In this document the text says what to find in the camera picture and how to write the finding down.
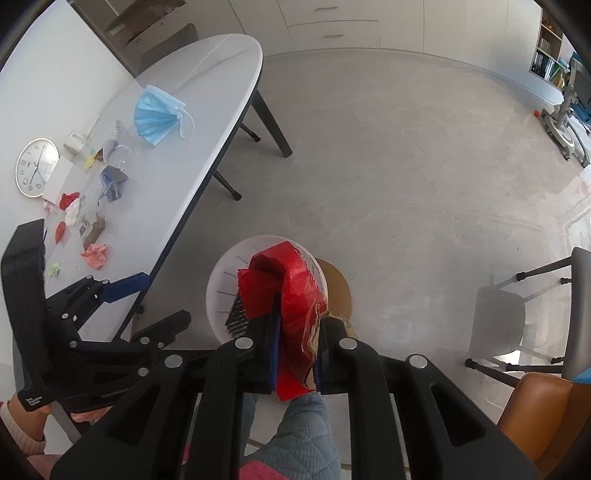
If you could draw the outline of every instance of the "mask ear loop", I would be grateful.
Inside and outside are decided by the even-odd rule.
[[[179,108],[178,111],[183,114],[183,116],[181,117],[180,132],[178,134],[183,140],[186,140],[188,137],[185,137],[183,135],[183,120],[185,119],[185,117],[189,117],[189,120],[191,120],[191,123],[193,125],[193,129],[191,130],[189,136],[193,135],[193,132],[195,131],[195,122],[193,121],[193,117],[189,115],[189,113],[184,108]]]

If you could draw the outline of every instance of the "tabletop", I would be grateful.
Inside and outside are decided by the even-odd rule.
[[[46,220],[46,264],[58,262],[60,271],[56,278],[46,275],[47,297],[89,274],[111,281],[138,272],[151,274],[246,108],[261,69],[262,50],[254,38],[219,35],[160,60],[113,99],[73,161],[79,168],[72,168],[62,188],[62,193],[80,192],[85,197],[79,220],[85,215],[92,223],[95,212],[104,215],[106,226],[97,244],[107,245],[108,261],[97,271],[86,265],[80,256],[84,249],[78,224],[67,228],[62,242],[55,245],[54,230],[64,212],[54,207]],[[145,85],[159,87],[187,104],[185,110],[195,122],[190,138],[179,137],[178,125],[155,147],[137,135],[134,108]],[[84,170],[83,163],[90,152],[112,138],[116,121],[129,132],[132,155],[124,166],[129,179],[122,186],[122,197],[109,203],[107,198],[98,201],[104,164],[96,162]],[[102,304],[81,328],[81,337],[110,341],[136,298],[137,294]]]

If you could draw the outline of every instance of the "crumpled red paper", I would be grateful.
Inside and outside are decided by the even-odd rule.
[[[61,238],[64,236],[64,232],[66,231],[66,223],[60,222],[56,226],[56,245],[60,243]]]
[[[105,250],[107,250],[106,245],[90,244],[86,249],[86,252],[81,253],[80,256],[84,258],[86,265],[88,265],[93,270],[98,270],[107,263]]]
[[[248,269],[238,270],[238,291],[249,320],[269,314],[281,293],[277,396],[285,401],[311,391],[306,385],[316,352],[309,340],[327,304],[299,250],[283,242],[257,253]]]
[[[66,210],[70,206],[70,204],[74,200],[76,200],[79,196],[80,196],[80,192],[70,193],[69,195],[62,193],[61,199],[60,199],[60,209]]]

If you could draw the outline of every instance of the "orange leather chair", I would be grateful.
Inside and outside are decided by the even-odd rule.
[[[569,452],[577,460],[580,454],[591,457],[590,415],[591,385],[529,373],[515,387],[498,426],[535,463],[541,479],[591,478],[591,471],[581,477],[575,473],[580,468],[565,464]]]

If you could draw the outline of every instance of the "blue pants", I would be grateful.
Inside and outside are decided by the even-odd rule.
[[[242,451],[255,417],[256,396],[244,395]],[[273,438],[244,458],[258,460],[290,480],[339,480],[340,457],[324,398],[312,392],[293,400]]]

